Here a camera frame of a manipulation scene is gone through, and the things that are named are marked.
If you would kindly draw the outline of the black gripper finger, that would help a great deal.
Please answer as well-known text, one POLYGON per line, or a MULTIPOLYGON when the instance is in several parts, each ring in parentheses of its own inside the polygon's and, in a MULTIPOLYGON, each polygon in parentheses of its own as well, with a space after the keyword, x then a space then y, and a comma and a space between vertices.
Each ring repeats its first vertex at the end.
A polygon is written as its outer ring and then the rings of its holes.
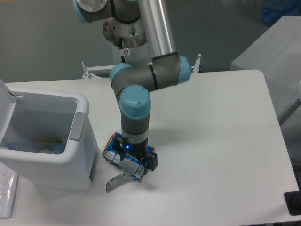
POLYGON ((158 166, 158 156, 156 153, 146 154, 145 157, 141 158, 141 163, 145 172, 154 171, 158 166))
POLYGON ((127 137, 116 136, 113 141, 113 149, 119 154, 120 161, 123 161, 126 156, 127 137))

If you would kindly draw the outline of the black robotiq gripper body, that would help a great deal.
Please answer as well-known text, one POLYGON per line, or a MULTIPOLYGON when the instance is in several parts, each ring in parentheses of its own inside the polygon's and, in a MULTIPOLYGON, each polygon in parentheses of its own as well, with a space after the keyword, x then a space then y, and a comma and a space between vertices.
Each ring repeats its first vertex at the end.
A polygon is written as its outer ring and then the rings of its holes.
POLYGON ((136 158, 139 162, 146 162, 147 159, 148 139, 141 143, 133 144, 127 141, 127 138, 122 139, 121 161, 124 160, 126 154, 136 158))

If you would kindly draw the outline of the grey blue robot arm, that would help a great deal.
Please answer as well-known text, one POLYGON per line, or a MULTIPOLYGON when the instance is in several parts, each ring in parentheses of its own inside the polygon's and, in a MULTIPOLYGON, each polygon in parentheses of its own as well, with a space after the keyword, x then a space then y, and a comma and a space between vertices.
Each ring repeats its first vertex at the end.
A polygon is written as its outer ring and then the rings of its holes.
POLYGON ((163 0, 75 0, 79 19, 91 23, 115 20, 114 37, 125 50, 125 40, 134 33, 144 36, 151 51, 151 63, 133 66, 124 56, 110 71, 111 87, 121 114, 122 133, 113 142, 121 159, 127 154, 146 170, 158 165, 156 153, 149 153, 148 134, 152 91, 187 82, 191 76, 188 59, 180 56, 163 0))

